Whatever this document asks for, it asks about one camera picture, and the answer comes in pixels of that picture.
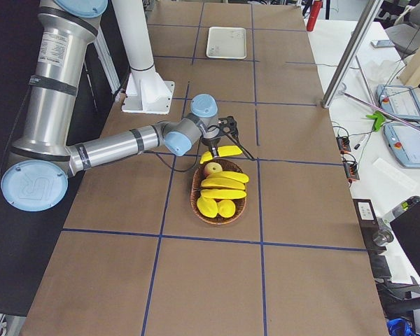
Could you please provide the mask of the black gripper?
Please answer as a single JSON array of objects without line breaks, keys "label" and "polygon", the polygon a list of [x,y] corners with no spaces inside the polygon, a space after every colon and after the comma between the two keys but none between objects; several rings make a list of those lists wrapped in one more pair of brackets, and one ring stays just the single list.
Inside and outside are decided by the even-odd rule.
[{"label": "black gripper", "polygon": [[209,148],[217,148],[221,136],[219,126],[209,126],[202,137],[202,143]]}]

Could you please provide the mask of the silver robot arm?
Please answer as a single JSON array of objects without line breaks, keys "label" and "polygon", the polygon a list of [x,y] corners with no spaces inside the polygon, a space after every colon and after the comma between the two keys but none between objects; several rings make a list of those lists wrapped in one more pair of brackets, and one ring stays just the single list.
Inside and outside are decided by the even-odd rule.
[{"label": "silver robot arm", "polygon": [[76,173],[165,146],[177,156],[197,141],[217,142],[218,107],[209,94],[191,101],[179,122],[163,121],[108,136],[67,144],[67,135],[87,47],[97,38],[111,6],[129,61],[128,111],[166,114],[174,84],[155,69],[143,4],[140,1],[42,1],[38,18],[43,37],[24,132],[10,148],[1,177],[6,201],[23,211],[44,211],[64,197]]}]

